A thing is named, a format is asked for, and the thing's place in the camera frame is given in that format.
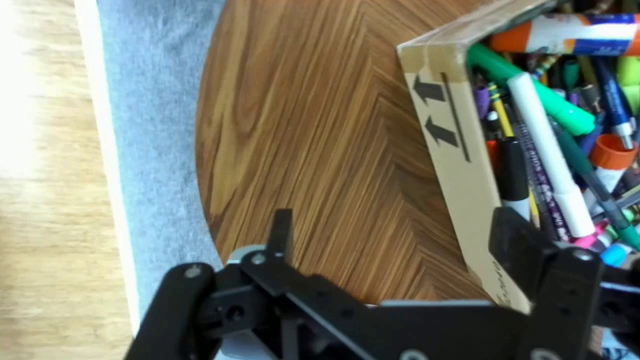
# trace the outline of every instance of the wooden floor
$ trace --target wooden floor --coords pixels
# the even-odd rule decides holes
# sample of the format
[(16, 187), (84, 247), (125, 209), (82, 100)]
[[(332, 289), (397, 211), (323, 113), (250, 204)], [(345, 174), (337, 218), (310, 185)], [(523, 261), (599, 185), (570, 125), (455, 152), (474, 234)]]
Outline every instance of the wooden floor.
[(71, 0), (0, 0), (0, 358), (121, 358), (123, 283)]

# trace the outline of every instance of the wood grain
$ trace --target wood grain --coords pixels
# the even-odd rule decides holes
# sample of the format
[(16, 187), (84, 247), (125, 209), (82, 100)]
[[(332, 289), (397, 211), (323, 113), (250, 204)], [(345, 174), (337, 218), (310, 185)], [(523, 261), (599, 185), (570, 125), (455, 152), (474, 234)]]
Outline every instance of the wood grain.
[(123, 283), (71, 0), (0, 0), (0, 358), (120, 358)]
[(294, 209), (294, 267), (360, 300), (477, 299), (396, 45), (487, 0), (234, 0), (198, 110), (198, 180), (221, 256)]

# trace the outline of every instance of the printed arrow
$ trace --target printed arrow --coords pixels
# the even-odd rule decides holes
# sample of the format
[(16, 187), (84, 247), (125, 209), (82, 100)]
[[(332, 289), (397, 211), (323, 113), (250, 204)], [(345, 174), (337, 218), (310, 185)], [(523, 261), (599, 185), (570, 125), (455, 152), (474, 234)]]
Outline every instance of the printed arrow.
[(419, 77), (415, 77), (415, 80), (414, 80), (414, 93), (421, 98), (423, 104), (425, 104), (427, 98), (444, 103), (442, 87), (440, 85), (421, 83)]
[(431, 139), (435, 140), (435, 144), (440, 144), (440, 140), (442, 140), (442, 143), (458, 149), (455, 135), (453, 135), (452, 131), (447, 131), (447, 129), (438, 126), (438, 125), (431, 121), (431, 117), (427, 117), (423, 129), (427, 131), (427, 135), (431, 135)]

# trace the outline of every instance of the round wooden tabletop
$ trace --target round wooden tabletop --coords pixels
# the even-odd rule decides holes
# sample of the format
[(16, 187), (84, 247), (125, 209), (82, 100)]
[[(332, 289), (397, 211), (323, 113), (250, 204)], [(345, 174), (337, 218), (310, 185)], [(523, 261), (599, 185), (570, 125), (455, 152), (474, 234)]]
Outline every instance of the round wooden tabletop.
[(294, 211), (294, 261), (351, 296), (477, 299), (396, 46), (490, 0), (231, 0), (198, 109), (220, 256)]

